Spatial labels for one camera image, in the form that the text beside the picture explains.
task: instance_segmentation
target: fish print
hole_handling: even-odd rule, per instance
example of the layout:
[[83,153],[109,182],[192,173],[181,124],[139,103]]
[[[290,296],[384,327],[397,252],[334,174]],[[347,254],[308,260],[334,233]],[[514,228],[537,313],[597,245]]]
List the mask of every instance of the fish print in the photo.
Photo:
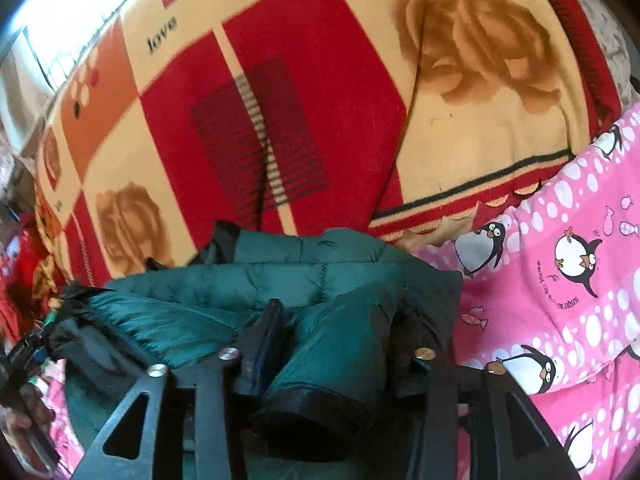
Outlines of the fish print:
[[604,217],[604,225],[602,226],[602,230],[604,231],[605,236],[611,236],[613,233],[613,209],[611,209],[608,205],[605,206],[607,208],[607,216]]
[[620,200],[620,207],[625,211],[628,210],[634,202],[631,200],[630,196],[623,196],[622,200]]
[[473,314],[467,314],[467,313],[460,314],[460,320],[463,323],[468,324],[468,325],[477,325],[482,330],[484,330],[484,327],[486,327],[486,324],[489,323],[488,319],[478,319]]
[[620,234],[623,236],[636,235],[640,238],[640,224],[633,225],[629,222],[620,222]]

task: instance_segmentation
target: black stripe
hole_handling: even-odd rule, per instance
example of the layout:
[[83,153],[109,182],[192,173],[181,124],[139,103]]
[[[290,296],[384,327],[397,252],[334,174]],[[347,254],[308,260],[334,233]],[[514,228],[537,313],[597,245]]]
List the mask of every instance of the black stripe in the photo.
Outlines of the black stripe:
[[406,204],[399,205],[397,207],[387,209],[386,211],[382,211],[379,213],[374,213],[371,217],[372,220],[378,220],[380,218],[386,218],[387,216],[395,215],[396,213],[401,213],[403,211],[408,211],[415,207],[420,207],[423,205],[431,204],[433,202],[438,202],[439,200],[444,200],[445,198],[449,198],[450,196],[457,195],[459,193],[465,192],[469,189],[473,189],[477,186],[482,186],[482,184],[487,184],[492,180],[497,180],[498,178],[502,178],[504,176],[508,176],[516,170],[521,170],[522,168],[526,168],[536,162],[551,162],[553,160],[559,160],[566,156],[571,156],[571,150],[568,148],[565,150],[561,150],[555,153],[548,153],[547,155],[534,155],[527,158],[523,158],[522,160],[512,164],[508,168],[504,168],[503,170],[496,171],[495,173],[490,173],[488,175],[483,175],[474,180],[470,180],[469,182],[465,182],[464,184],[460,184],[459,186],[452,187],[447,191],[443,191],[442,193],[438,193],[435,195],[427,196],[425,198],[420,198],[418,200],[414,200],[413,202],[408,202]]

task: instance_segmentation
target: pink blanket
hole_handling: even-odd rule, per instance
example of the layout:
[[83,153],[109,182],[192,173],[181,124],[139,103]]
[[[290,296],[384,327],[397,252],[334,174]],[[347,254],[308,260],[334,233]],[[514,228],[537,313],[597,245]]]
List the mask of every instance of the pink blanket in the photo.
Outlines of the pink blanket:
[[594,479],[640,438],[638,137],[640,105],[518,208],[415,253],[465,276],[456,361],[500,360],[528,394],[550,392],[534,402]]

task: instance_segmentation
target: hand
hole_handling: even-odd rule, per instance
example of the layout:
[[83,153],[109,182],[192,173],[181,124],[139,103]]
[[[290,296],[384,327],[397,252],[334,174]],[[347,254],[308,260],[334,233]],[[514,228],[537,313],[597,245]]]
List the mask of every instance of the hand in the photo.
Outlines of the hand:
[[[33,421],[38,424],[45,434],[49,433],[49,427],[56,418],[56,412],[50,410],[42,402],[42,392],[32,384],[26,384],[20,389],[24,402],[33,417]],[[24,413],[9,410],[6,414],[6,425],[12,438],[18,446],[18,449],[26,459],[26,461],[36,471],[41,473],[47,472],[47,467],[42,463],[40,457],[29,443],[26,430],[28,430],[32,421]]]

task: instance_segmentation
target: rose print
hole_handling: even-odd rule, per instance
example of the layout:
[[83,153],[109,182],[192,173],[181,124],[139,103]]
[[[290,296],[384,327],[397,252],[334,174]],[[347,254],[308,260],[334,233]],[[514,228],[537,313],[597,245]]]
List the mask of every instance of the rose print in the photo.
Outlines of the rose print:
[[143,272],[147,258],[173,266],[171,242],[160,208],[144,187],[129,182],[119,191],[98,193],[95,204],[102,243],[120,272]]
[[57,181],[60,178],[60,154],[58,153],[58,142],[50,128],[47,129],[42,152],[47,171],[49,171],[52,179]]
[[421,91],[465,104],[506,86],[531,114],[560,101],[549,33],[511,0],[397,0],[396,25],[404,57],[419,65]]

